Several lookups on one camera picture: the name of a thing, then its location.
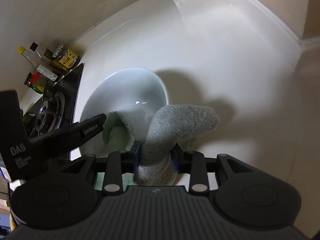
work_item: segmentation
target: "yellow label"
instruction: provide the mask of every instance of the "yellow label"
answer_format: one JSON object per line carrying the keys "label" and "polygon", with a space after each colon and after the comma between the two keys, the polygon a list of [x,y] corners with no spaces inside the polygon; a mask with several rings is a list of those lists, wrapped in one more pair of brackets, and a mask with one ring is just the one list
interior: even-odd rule
{"label": "yellow label", "polygon": [[78,55],[74,53],[71,49],[68,49],[62,57],[62,59],[59,60],[59,62],[67,68],[71,68],[73,64],[76,62],[77,58]]}

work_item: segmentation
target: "silver screw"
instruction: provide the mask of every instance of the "silver screw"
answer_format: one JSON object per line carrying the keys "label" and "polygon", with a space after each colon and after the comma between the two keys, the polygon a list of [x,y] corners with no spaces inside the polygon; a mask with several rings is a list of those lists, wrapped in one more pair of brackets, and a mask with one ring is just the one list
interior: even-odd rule
{"label": "silver screw", "polygon": [[108,192],[117,192],[120,190],[120,186],[117,184],[108,184],[104,186],[104,190]]}
{"label": "silver screw", "polygon": [[195,192],[204,192],[208,187],[205,184],[194,184],[191,189]]}

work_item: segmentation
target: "yellow bottle cap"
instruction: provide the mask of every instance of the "yellow bottle cap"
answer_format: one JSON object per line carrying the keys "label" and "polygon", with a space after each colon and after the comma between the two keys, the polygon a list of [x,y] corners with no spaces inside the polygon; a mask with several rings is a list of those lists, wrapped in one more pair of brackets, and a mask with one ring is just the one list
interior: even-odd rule
{"label": "yellow bottle cap", "polygon": [[24,52],[24,51],[25,51],[25,48],[22,47],[22,46],[20,46],[20,47],[18,48],[18,50],[17,50],[17,52],[18,52],[19,54],[22,54],[22,52]]}

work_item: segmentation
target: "black bottle cap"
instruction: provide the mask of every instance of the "black bottle cap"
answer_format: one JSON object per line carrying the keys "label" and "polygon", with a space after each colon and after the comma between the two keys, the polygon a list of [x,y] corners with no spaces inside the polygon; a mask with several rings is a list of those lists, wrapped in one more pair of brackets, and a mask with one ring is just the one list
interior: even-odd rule
{"label": "black bottle cap", "polygon": [[30,46],[30,49],[31,49],[32,51],[36,51],[37,48],[38,48],[38,44],[36,44],[35,42],[32,43],[32,45]]}

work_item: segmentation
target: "black device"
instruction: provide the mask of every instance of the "black device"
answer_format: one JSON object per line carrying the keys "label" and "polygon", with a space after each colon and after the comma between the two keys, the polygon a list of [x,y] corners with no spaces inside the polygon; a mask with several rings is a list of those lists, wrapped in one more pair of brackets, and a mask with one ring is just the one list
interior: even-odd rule
{"label": "black device", "polygon": [[[6,239],[307,239],[293,226],[298,192],[236,158],[205,158],[176,145],[172,163],[177,173],[190,174],[188,192],[183,186],[124,191],[122,174],[139,165],[139,141],[129,152],[108,158],[87,154],[64,166],[41,168],[102,131],[104,114],[29,141],[16,92],[0,92],[0,102],[1,156],[10,176],[29,179],[11,197],[19,226]],[[20,150],[13,154],[15,145]],[[17,158],[27,158],[27,165]],[[105,173],[102,191],[94,189],[98,172]],[[217,190],[209,190],[208,172],[215,172]]]}

